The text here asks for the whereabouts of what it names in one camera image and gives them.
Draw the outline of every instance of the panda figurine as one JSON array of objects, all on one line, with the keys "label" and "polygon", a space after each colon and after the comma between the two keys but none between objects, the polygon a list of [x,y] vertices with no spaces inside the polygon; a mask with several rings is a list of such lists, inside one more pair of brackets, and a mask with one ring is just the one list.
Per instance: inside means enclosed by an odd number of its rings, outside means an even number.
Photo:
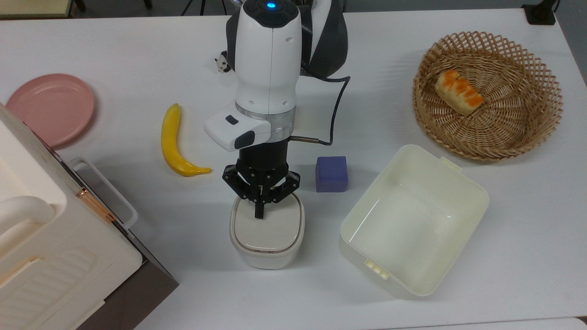
[{"label": "panda figurine", "polygon": [[226,60],[226,56],[228,55],[227,51],[223,51],[220,53],[220,56],[215,59],[216,66],[218,66],[218,72],[228,72],[231,70],[230,65],[228,65],[228,61]]}]

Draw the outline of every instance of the toy banana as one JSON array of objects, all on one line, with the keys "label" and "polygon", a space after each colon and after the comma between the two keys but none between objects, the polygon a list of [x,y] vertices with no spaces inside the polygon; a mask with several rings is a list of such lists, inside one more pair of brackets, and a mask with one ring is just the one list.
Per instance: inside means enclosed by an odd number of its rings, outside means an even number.
[{"label": "toy banana", "polygon": [[167,165],[177,174],[184,177],[195,176],[196,174],[210,173],[209,167],[198,167],[185,160],[177,150],[177,132],[180,127],[181,112],[180,106],[176,103],[167,109],[163,118],[161,128],[161,151]]}]

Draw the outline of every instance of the bread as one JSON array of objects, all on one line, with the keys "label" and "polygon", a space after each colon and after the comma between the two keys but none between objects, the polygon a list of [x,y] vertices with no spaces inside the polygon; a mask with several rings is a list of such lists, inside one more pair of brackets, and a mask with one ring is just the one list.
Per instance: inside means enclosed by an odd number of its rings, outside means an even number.
[{"label": "bread", "polygon": [[441,73],[434,89],[441,99],[463,116],[470,115],[483,102],[483,97],[456,70]]}]

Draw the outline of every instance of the wicker basket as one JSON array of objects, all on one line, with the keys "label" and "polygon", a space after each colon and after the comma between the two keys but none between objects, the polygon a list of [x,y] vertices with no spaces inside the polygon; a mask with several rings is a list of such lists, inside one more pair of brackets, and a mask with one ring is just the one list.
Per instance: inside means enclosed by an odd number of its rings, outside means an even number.
[{"label": "wicker basket", "polygon": [[[455,69],[483,96],[463,116],[434,90],[438,76]],[[461,32],[435,43],[414,78],[416,120],[426,134],[468,159],[502,160],[526,153],[555,130],[562,113],[558,82],[520,45],[486,32]]]}]

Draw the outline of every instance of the blue cube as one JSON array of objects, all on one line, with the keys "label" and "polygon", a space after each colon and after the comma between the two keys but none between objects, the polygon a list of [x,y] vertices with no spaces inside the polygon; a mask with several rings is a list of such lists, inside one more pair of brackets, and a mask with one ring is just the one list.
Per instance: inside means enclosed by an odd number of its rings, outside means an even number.
[{"label": "blue cube", "polygon": [[348,183],[345,156],[318,157],[316,161],[317,193],[342,193],[346,191]]}]

